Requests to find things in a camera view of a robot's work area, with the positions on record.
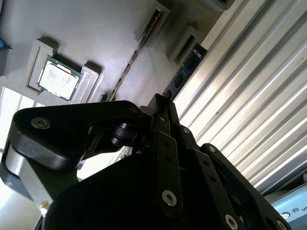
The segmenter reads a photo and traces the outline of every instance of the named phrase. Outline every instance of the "cpu processor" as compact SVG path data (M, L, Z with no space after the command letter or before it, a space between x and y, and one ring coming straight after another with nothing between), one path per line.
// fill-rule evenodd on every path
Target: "cpu processor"
M47 56L37 86L70 102L81 78L81 73Z

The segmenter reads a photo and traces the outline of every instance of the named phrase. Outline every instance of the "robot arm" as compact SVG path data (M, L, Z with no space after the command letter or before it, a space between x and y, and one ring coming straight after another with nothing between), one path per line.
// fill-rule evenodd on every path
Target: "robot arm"
M81 161L122 146L132 154L78 182ZM17 112L0 177L44 211L44 230L291 229L158 94L142 111L122 101Z

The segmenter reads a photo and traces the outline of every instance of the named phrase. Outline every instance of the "corrugated metal wall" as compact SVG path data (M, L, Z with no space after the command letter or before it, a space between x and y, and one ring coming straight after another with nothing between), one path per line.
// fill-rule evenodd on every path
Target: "corrugated metal wall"
M307 167L307 1L237 0L176 98L181 123L261 192Z

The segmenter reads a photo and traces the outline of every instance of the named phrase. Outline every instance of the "slot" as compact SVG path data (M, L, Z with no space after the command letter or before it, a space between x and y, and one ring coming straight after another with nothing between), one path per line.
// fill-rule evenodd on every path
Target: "slot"
M178 88L183 82L183 77L181 74L178 74L174 79L174 85L176 88Z
M161 16L162 16L162 12L160 10L156 9L153 12L152 17L150 18L150 21L148 22L148 24L146 25L146 28L144 30L144 33L143 33L143 36L142 36L142 39L141 39L141 42L140 42L140 47L142 47L146 43L146 41L149 38L149 36L150 36L151 32L153 31L154 27L159 22L159 19L161 18Z
M172 98L172 92L167 90L167 92L164 94L164 97L170 100Z

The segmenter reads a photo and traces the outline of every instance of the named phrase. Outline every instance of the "screw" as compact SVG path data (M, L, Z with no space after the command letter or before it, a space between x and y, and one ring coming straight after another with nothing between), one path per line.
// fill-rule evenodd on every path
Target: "screw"
M131 108L130 108L130 111L131 111L131 112L134 112L135 114L138 113L138 110L137 110L136 108L134 108L134 107L131 107Z
M232 216L226 214L225 215L225 221L226 221L227 225L232 230L238 230L238 224L237 224L236 220Z
M50 122L46 118L36 117L31 121L31 125L38 129L50 128Z
M48 209L49 209L48 201L42 202L42 204L40 205L40 212L41 212L43 217L46 216Z
M209 146L211 152L215 152L215 149L212 146Z
M186 127L183 128L183 131L184 131L186 134L189 134L189 133L190 133L190 130L188 130L188 128L186 128Z
M177 204L176 196L169 190L165 190L162 192L162 199L164 203L166 203L170 207L175 207Z
M287 230L286 226L280 220L278 220L277 223L278 223L279 227L282 228L282 230Z
M160 119L161 121L165 121L165 118L162 117L162 116L160 116L160 115L159 115L159 119Z

